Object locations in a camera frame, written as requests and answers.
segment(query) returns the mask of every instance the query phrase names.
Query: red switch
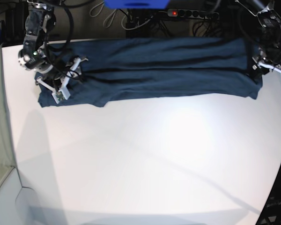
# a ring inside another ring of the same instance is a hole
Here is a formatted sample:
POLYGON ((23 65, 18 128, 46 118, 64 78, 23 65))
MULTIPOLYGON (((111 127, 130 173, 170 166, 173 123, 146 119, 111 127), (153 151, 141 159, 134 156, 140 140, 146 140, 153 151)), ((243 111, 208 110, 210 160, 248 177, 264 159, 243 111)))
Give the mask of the red switch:
POLYGON ((168 9, 168 16, 169 17, 177 17, 178 16, 178 11, 176 9, 168 9))

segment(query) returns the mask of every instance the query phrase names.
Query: table surface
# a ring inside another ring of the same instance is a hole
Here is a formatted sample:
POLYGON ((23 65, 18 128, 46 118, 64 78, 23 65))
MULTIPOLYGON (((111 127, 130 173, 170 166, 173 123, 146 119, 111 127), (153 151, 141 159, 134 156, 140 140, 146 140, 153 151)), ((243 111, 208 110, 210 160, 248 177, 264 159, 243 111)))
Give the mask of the table surface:
POLYGON ((48 224, 254 225, 281 164, 281 78, 209 94, 41 108, 22 46, 3 48, 22 184, 48 224))

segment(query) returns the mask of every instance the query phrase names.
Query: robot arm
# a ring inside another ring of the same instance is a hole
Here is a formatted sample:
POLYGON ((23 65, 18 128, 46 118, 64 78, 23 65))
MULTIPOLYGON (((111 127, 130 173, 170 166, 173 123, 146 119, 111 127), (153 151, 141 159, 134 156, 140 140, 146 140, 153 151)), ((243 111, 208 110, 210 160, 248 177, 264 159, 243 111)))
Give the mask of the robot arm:
MULTIPOLYGON (((51 90, 52 96, 58 104, 60 101, 69 99, 70 92, 67 89, 69 80, 79 80, 81 76, 80 63, 87 59, 76 57, 71 62, 63 62, 61 58, 67 53, 66 45, 70 38, 61 49, 54 49, 47 44, 48 35, 56 23, 54 7, 38 0, 31 3, 33 9, 25 23, 26 35, 23 49, 18 55, 19 63, 26 70, 34 70, 41 74, 37 78, 37 84, 51 90), (55 52, 61 52, 60 55, 56 55, 51 49, 55 52)), ((71 24, 73 22, 72 15, 68 9, 65 11, 71 24)))
MULTIPOLYGON (((272 0, 235 1, 258 17, 265 32, 277 28, 281 31, 281 17, 274 10, 272 0)), ((54 6, 63 6, 63 3, 60 3, 59 0, 31 0, 30 3, 33 9, 26 20, 26 36, 23 49, 19 52, 19 63, 26 70, 39 72, 41 76, 37 78, 38 84, 50 89, 55 101, 59 103, 70 97, 67 90, 69 79, 80 78, 80 63, 87 59, 76 57, 68 63, 61 60, 74 26, 73 17, 66 7, 63 8, 69 16, 72 27, 66 44, 61 49, 54 49, 47 44, 48 35, 56 23, 54 6), (53 53, 58 51, 61 52, 60 55, 53 53)), ((281 36, 269 45, 260 44, 259 54, 254 56, 253 59, 255 61, 253 69, 257 75, 265 75, 270 69, 281 73, 281 36)))
MULTIPOLYGON (((274 10, 272 0, 236 0, 254 16, 258 17, 264 32, 280 28, 281 17, 274 10)), ((281 74, 281 35, 266 46, 259 46, 259 54, 253 57, 253 69, 260 75, 265 75, 270 69, 281 74)))

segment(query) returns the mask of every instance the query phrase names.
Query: power strip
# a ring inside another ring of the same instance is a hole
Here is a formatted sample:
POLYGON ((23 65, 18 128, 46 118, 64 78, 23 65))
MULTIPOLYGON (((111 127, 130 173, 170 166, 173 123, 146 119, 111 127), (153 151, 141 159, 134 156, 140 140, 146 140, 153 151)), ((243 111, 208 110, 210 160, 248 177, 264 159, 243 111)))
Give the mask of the power strip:
POLYGON ((212 13, 205 15, 207 12, 198 10, 188 10, 188 9, 168 9, 167 11, 169 17, 178 18, 192 18, 192 19, 213 19, 220 20, 219 13, 212 13))

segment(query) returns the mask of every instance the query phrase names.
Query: dark blue cloth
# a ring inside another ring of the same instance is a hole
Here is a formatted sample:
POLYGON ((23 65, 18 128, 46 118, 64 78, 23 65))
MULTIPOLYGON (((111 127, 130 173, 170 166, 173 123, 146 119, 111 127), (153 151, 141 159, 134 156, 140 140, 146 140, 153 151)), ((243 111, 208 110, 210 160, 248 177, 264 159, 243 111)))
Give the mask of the dark blue cloth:
POLYGON ((256 99, 262 79, 247 76, 245 41, 218 38, 122 39, 71 43, 86 74, 83 84, 71 81, 71 97, 55 103, 42 87, 42 107, 109 101, 221 93, 256 99))

